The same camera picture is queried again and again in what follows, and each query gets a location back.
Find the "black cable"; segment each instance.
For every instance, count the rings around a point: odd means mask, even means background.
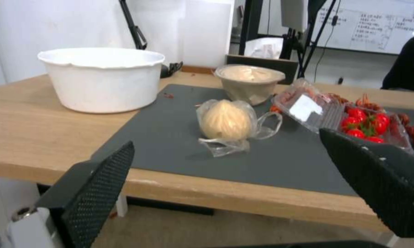
[[[266,34],[270,34],[270,12],[271,12],[271,0],[268,2],[268,25],[266,28]]]
[[[322,54],[320,55],[320,58],[318,59],[317,63],[316,63],[316,68],[314,69],[314,83],[316,82],[316,76],[317,76],[317,67],[319,67],[319,63],[323,58],[323,55],[325,55],[325,51],[326,51],[326,46],[328,44],[328,41],[330,41],[331,36],[333,35],[333,31],[334,31],[334,27],[337,24],[337,20],[338,20],[338,15],[337,13],[339,12],[339,8],[340,8],[340,3],[342,0],[339,0],[339,4],[337,5],[337,9],[336,9],[336,14],[333,16],[333,20],[331,21],[331,32],[330,35],[328,36],[328,39],[325,42],[325,45],[323,46],[323,51]]]

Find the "metal pole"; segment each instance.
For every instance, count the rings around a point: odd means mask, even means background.
[[[323,29],[325,28],[325,25],[326,25],[326,22],[328,21],[328,18],[330,17],[331,11],[333,11],[333,8],[334,8],[334,5],[336,4],[336,1],[337,0],[333,0],[331,2],[330,9],[326,13],[325,19],[323,20],[323,24],[320,27],[319,33],[317,34],[317,37],[316,37],[316,40],[311,45],[310,53],[308,54],[308,57],[306,57],[306,62],[305,62],[305,65],[303,66],[303,73],[302,73],[303,75],[305,75],[305,71],[306,71],[306,68],[308,67],[308,63],[310,62],[311,57],[314,53],[314,50],[317,47],[317,43],[319,42],[320,36],[322,35]]]
[[[245,42],[258,38],[259,22],[263,1],[246,0],[243,13],[242,31],[240,34],[239,55],[245,51]]]

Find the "small food crumb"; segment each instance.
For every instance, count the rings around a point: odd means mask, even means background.
[[[174,99],[175,96],[173,94],[167,94],[166,92],[164,92],[164,97],[168,98],[168,99]]]

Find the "plastic clamshell container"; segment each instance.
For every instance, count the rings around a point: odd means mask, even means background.
[[[272,103],[314,133],[327,127],[337,129],[344,104],[331,100],[305,79],[295,80]]]
[[[295,80],[285,91],[273,97],[272,103],[314,133],[319,133],[319,129],[323,127],[342,131],[341,121],[347,117],[345,113],[347,104],[341,104],[338,100],[322,94],[305,79]],[[378,113],[366,108],[360,107],[360,109],[368,115]],[[397,114],[386,112],[386,115],[389,116],[390,124],[380,137],[385,143],[398,146],[413,154],[409,136]]]
[[[354,105],[347,105],[347,106],[351,106],[353,108],[359,108],[363,110],[368,116],[380,113],[379,111],[369,110],[367,108],[362,108],[362,107],[356,107]],[[389,117],[389,125],[388,125],[388,128],[386,129],[386,132],[380,135],[380,138],[383,138],[383,140],[387,144],[398,146],[401,149],[407,151],[408,153],[413,154],[414,150],[412,149],[409,135],[407,135],[407,132],[404,129],[403,124],[401,124],[401,121],[398,115],[396,113],[388,112],[388,111],[386,111],[385,114]],[[342,112],[341,116],[342,116],[342,119],[344,119],[348,117],[348,114],[345,112]],[[339,124],[337,130],[342,132],[341,124]]]

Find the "person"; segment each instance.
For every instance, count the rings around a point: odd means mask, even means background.
[[[404,44],[397,60],[383,80],[382,89],[414,91],[414,37]]]

